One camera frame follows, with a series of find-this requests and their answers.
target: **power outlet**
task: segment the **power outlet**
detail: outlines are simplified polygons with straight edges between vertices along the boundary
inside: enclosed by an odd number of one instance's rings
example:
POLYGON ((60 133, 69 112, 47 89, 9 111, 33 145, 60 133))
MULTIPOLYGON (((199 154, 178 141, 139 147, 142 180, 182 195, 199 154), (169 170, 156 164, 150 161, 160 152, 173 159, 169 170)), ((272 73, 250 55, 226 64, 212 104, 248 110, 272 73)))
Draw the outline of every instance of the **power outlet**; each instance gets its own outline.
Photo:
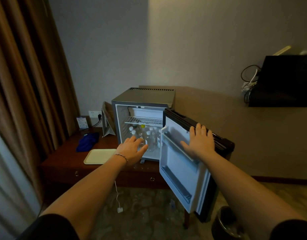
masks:
POLYGON ((88 111, 90 118, 98 118, 98 115, 101 114, 101 111, 88 111))

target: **wire shelf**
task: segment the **wire shelf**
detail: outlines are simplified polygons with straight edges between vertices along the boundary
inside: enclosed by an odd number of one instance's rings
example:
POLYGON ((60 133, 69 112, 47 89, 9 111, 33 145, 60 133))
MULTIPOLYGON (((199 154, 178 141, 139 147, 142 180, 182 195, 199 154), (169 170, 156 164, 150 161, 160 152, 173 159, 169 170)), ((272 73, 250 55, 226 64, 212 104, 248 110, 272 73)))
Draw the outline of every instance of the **wire shelf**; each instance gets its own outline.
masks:
POLYGON ((125 123, 127 123, 127 124, 137 124, 137 125, 152 125, 152 126, 162 127, 162 119, 158 119, 158 118, 129 116, 126 119, 125 123))

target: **braided bracelet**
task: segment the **braided bracelet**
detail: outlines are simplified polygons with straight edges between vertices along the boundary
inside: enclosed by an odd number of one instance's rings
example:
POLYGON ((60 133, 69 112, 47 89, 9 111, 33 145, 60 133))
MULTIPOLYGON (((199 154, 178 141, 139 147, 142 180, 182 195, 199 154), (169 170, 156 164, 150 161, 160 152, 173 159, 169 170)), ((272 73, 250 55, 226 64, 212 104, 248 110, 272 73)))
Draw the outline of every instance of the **braided bracelet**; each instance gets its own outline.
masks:
POLYGON ((125 157, 124 155, 121 155, 121 154, 119 154, 119 153, 116 153, 115 155, 122 156, 122 157, 126 160, 126 162, 128 162, 127 157, 125 157))

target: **mini fridge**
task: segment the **mini fridge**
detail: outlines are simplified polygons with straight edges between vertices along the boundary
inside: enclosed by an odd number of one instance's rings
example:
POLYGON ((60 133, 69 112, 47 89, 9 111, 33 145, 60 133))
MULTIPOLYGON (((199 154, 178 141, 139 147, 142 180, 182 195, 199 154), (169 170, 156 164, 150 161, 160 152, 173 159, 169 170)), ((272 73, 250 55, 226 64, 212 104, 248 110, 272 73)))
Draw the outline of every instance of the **mini fridge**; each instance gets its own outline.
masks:
MULTIPOLYGON (((160 147, 142 158, 159 161, 159 172, 188 213, 201 222, 210 220, 217 186, 206 166, 184 152, 180 141, 189 144, 189 129, 197 122, 174 110, 175 90, 129 88, 112 100, 118 142, 131 137, 129 127, 146 125, 161 129, 160 147)), ((213 133, 215 151, 229 160, 234 143, 213 133)))

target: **forearm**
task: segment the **forearm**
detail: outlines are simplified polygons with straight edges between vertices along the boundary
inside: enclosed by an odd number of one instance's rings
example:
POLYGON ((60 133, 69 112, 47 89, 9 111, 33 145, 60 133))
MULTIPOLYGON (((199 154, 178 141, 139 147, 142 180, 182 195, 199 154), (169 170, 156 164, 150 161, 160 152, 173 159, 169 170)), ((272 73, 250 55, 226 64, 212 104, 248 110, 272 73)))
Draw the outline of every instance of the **forearm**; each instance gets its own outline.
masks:
POLYGON ((252 239, 268 239, 288 219, 303 219, 290 205, 218 154, 203 156, 220 191, 252 239))
POLYGON ((75 228, 79 238, 86 239, 117 175, 125 164, 123 157, 113 155, 104 165, 60 196, 42 215, 59 214, 66 217, 75 228))

